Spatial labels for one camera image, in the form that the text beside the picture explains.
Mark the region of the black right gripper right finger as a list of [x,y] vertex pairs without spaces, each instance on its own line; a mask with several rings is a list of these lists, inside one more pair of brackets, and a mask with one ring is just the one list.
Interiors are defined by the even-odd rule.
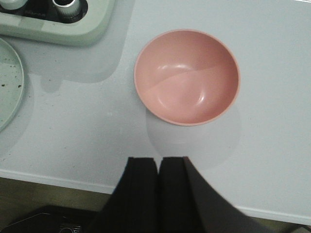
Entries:
[[165,157],[159,170],[162,233],[269,233],[202,177],[188,157]]

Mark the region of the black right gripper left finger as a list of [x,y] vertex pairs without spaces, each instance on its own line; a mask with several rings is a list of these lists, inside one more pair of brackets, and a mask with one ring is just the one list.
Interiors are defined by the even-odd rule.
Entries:
[[113,194],[88,233],[156,233],[157,167],[152,158],[128,158]]

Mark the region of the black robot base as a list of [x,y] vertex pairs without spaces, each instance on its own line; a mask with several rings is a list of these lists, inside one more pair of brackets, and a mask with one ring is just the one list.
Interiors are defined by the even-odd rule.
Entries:
[[2,233],[84,233],[97,212],[47,205],[12,220]]

